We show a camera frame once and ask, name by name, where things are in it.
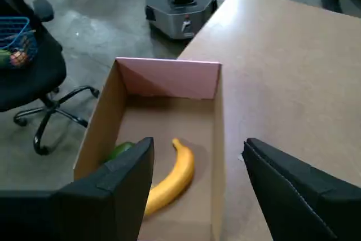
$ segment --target cardboard box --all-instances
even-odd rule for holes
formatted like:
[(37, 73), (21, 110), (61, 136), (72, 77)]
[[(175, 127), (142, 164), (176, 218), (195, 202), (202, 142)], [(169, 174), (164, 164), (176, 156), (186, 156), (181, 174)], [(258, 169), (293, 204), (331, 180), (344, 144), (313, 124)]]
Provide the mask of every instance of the cardboard box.
[(189, 188), (145, 218), (139, 239), (218, 240), (224, 155), (221, 65), (160, 59), (117, 58), (87, 128), (74, 178), (95, 171), (124, 141), (154, 137), (152, 185), (171, 171), (179, 138), (195, 156)]

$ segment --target floor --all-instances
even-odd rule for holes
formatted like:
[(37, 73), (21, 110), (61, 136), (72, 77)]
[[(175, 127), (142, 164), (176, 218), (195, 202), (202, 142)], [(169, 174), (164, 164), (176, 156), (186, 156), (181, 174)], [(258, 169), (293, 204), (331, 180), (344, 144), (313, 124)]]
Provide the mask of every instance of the floor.
[[(55, 10), (55, 20), (46, 26), (64, 47), (68, 71), (57, 97), (85, 84), (101, 89), (115, 56), (176, 58), (185, 46), (149, 31), (144, 19), (144, 0), (49, 1)], [(318, 6), (320, 0), (294, 1)], [(352, 1), (342, 0), (342, 5), (347, 14), (361, 17), (360, 9)], [(90, 93), (82, 93), (63, 108), (89, 118), (95, 103)], [(34, 102), (23, 108), (37, 104)], [(3, 127), (0, 188), (47, 190), (70, 182), (84, 128), (63, 116), (53, 115), (43, 142), (52, 146), (54, 152), (39, 156), (33, 151), (32, 140), (42, 116), (30, 118), (29, 125), (21, 128), (12, 122), (18, 110), (0, 114)]]

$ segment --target chair leg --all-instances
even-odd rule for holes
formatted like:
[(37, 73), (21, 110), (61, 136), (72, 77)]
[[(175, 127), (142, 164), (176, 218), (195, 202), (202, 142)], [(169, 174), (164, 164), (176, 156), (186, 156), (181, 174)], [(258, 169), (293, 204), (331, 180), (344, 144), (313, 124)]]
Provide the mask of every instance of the chair leg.
[(16, 124), (18, 124), (20, 126), (25, 126), (26, 124), (28, 124), (28, 122), (27, 122), (27, 120), (25, 118), (23, 118), (24, 116), (39, 113), (39, 112), (42, 112), (44, 110), (45, 110), (44, 107), (38, 107), (38, 108), (33, 108), (33, 109), (27, 109), (27, 110), (20, 111), (14, 116), (14, 123), (16, 123)]
[(48, 111), (48, 113), (45, 115), (44, 119), (41, 121), (38, 130), (36, 131), (33, 144), (34, 144), (35, 152), (39, 155), (48, 155), (50, 153), (49, 148), (46, 146), (41, 146), (40, 142), (41, 142), (41, 137), (43, 136), (45, 127), (53, 113), (54, 113), (53, 111)]
[(57, 113), (60, 113), (62, 115), (64, 115), (65, 117), (71, 119), (72, 121), (76, 122), (77, 124), (80, 124), (81, 126), (84, 126), (85, 128), (87, 128), (88, 126), (88, 122), (80, 117), (74, 116), (73, 114), (70, 114), (68, 112), (65, 112), (59, 108), (56, 108), (55, 111)]
[(92, 93), (92, 95), (93, 95), (94, 97), (96, 97), (96, 98), (98, 98), (98, 96), (99, 96), (99, 90), (97, 90), (97, 89), (95, 89), (95, 88), (93, 88), (93, 87), (91, 87), (91, 86), (83, 86), (83, 87), (79, 87), (79, 88), (76, 89), (76, 90), (71, 91), (71, 92), (68, 93), (66, 96), (60, 98), (60, 99), (58, 100), (58, 103), (59, 103), (59, 104), (62, 104), (62, 103), (64, 103), (64, 102), (66, 102), (67, 100), (69, 100), (69, 99), (70, 99), (71, 97), (73, 97), (74, 95), (76, 95), (76, 94), (78, 94), (78, 93), (80, 93), (81, 91), (84, 91), (84, 90), (90, 90), (91, 93)]

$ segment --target wire basket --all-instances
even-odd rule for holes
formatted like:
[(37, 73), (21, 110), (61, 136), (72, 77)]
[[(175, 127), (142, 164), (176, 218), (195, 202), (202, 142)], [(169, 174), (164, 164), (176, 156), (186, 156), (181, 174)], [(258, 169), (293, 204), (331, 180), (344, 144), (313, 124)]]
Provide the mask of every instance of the wire basket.
[(0, 68), (22, 68), (33, 60), (37, 51), (28, 18), (0, 17)]

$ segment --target chair seat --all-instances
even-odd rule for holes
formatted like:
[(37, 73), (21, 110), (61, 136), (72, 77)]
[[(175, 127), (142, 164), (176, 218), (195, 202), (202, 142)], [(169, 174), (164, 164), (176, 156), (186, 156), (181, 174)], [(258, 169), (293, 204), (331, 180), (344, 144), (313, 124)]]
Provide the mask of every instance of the chair seat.
[(0, 70), (0, 112), (28, 104), (58, 87), (67, 76), (60, 45), (45, 33), (38, 54), (24, 69)]

